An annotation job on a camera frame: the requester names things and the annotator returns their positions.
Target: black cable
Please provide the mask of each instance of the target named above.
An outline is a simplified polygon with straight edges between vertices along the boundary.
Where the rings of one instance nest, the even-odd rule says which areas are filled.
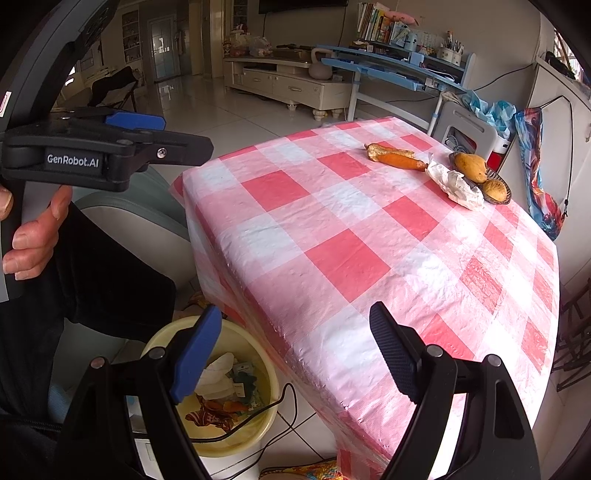
[[[222,440],[225,440],[225,439],[229,438],[231,435],[234,435],[238,430],[240,430],[243,426],[247,425],[250,421],[254,420],[256,417],[258,417],[262,413],[265,413],[270,408],[276,407],[281,402],[283,402],[285,400],[285,392],[287,391],[287,387],[290,387],[291,390],[292,390],[292,392],[293,392],[293,394],[294,394],[295,407],[297,408],[296,390],[294,389],[294,386],[292,384],[286,383],[283,386],[283,392],[281,393],[281,397],[279,398],[279,400],[277,400],[276,402],[273,402],[273,403],[267,405],[266,407],[258,410],[256,413],[250,415],[250,417],[248,417],[248,419],[246,419],[245,421],[243,421],[236,428],[233,428],[229,432],[225,433],[224,435],[220,435],[219,437],[208,438],[208,439],[194,439],[194,438],[189,438],[189,440],[191,440],[192,443],[215,443],[215,442],[221,442]],[[145,434],[145,433],[139,433],[139,432],[134,432],[134,438],[136,438],[136,439],[144,439],[144,440],[150,439],[150,437],[148,437],[147,434]]]
[[[426,93],[426,95],[429,95],[429,98],[421,98],[420,100],[390,100],[389,102],[386,102],[386,103],[396,103],[396,102],[424,102],[425,100],[433,100],[434,98],[439,98],[438,95],[430,95],[429,93]]]
[[[560,100],[563,98],[569,104],[570,109],[570,171],[569,171],[569,187],[566,190],[566,198],[564,199],[564,212],[562,214],[562,218],[568,217],[566,210],[569,207],[569,196],[570,196],[570,185],[573,181],[573,160],[574,160],[574,115],[573,115],[573,104],[570,103],[570,100],[567,99],[564,95],[559,95],[555,99],[546,102],[544,105],[539,107],[540,109],[547,107],[548,105],[552,105],[556,100]]]
[[[496,79],[494,79],[492,82],[488,82],[486,85],[483,85],[482,87],[478,87],[476,89],[474,89],[474,92],[477,92],[478,90],[482,90],[483,88],[488,87],[489,85],[492,85],[493,83],[495,83],[497,80],[500,80],[501,78],[510,75],[511,73],[516,73],[516,72],[520,72],[521,70],[525,70],[529,67],[531,67],[533,65],[533,63],[530,63],[529,65],[526,65],[525,67],[521,67],[520,69],[515,69],[515,70],[511,70],[510,72],[506,72],[503,75],[498,76]]]
[[[291,421],[291,423],[288,424],[288,427],[285,430],[283,430],[281,433],[275,435],[271,440],[269,440],[265,444],[265,446],[260,450],[260,454],[259,454],[259,456],[257,457],[257,459],[254,462],[252,462],[249,466],[244,467],[242,470],[237,471],[235,474],[233,474],[233,475],[231,475],[229,477],[226,477],[226,478],[220,478],[219,480],[234,480],[237,476],[242,475],[247,470],[250,470],[258,462],[261,461],[261,458],[262,458],[263,454],[265,453],[265,450],[267,450],[267,448],[269,448],[277,439],[279,439],[281,436],[283,436],[286,433],[288,433],[294,427],[294,425],[296,424],[296,420],[297,420],[297,395],[296,395],[296,389],[290,383],[285,384],[285,387],[283,387],[283,395],[285,395],[285,389],[288,386],[291,387],[291,391],[294,394],[294,419]]]
[[[339,36],[339,42],[337,43],[337,46],[340,47],[340,43],[343,40],[343,32],[345,31],[345,18],[347,17],[347,7],[345,7],[343,9],[343,24],[340,26],[340,36]]]
[[[476,89],[473,90],[473,92],[477,92],[478,90],[482,90],[483,88],[486,88],[490,85],[492,85],[493,83],[495,83],[497,80],[500,80],[501,78],[510,75],[511,73],[515,73],[515,72],[520,72],[521,70],[525,70],[526,68],[529,68],[533,65],[533,63],[530,63],[529,65],[526,65],[525,67],[521,67],[520,69],[516,69],[516,70],[511,70],[510,72],[506,72],[503,75],[498,76],[496,79],[494,79],[491,82],[488,82],[486,85],[483,85],[482,87],[478,87]],[[386,103],[395,103],[395,102],[425,102],[427,100],[433,100],[434,98],[438,98],[438,96],[436,95],[432,95],[429,98],[421,98],[420,100],[390,100],[389,102]]]

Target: pen holder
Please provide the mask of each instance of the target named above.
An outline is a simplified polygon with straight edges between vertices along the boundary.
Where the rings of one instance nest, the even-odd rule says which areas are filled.
[[[460,54],[458,52],[454,52],[453,56],[452,56],[452,63],[459,67],[460,64],[462,63],[462,54]]]
[[[449,63],[453,63],[454,53],[455,52],[453,50],[451,50],[450,48],[441,47],[437,51],[437,58],[439,60],[445,60],[445,61],[448,61]]]

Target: pink checkered tablecloth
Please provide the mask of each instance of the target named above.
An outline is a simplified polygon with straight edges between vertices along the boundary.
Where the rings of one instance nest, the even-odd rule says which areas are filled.
[[[369,330],[373,303],[452,356],[499,355],[532,424],[558,325],[556,248],[525,211],[511,202],[471,212],[426,174],[369,161],[371,142],[448,164],[445,146],[386,118],[248,147],[173,186],[205,296],[296,380],[355,479],[384,469],[414,409]],[[462,400],[434,477],[449,465]]]

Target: hand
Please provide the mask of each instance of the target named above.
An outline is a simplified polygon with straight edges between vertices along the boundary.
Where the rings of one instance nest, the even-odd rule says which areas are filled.
[[[16,280],[38,277],[53,255],[61,224],[68,215],[72,187],[62,185],[53,195],[49,207],[37,220],[21,225],[12,239],[12,248],[2,259],[5,274],[14,273]],[[12,209],[12,193],[0,186],[0,220]]]

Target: blue gripper pad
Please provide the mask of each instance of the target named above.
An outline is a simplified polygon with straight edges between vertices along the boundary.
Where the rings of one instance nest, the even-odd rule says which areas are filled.
[[[216,306],[208,307],[201,315],[195,327],[181,330],[192,331],[187,346],[178,356],[174,366],[173,384],[170,395],[175,404],[179,404],[195,390],[201,373],[207,366],[218,337],[222,331],[222,312]]]
[[[133,112],[117,112],[108,116],[105,123],[114,127],[127,128],[128,130],[134,130],[136,128],[164,130],[166,127],[166,120],[161,116]]]
[[[417,362],[400,337],[404,332],[383,303],[375,303],[369,310],[369,328],[398,390],[418,405],[421,393],[417,385]]]

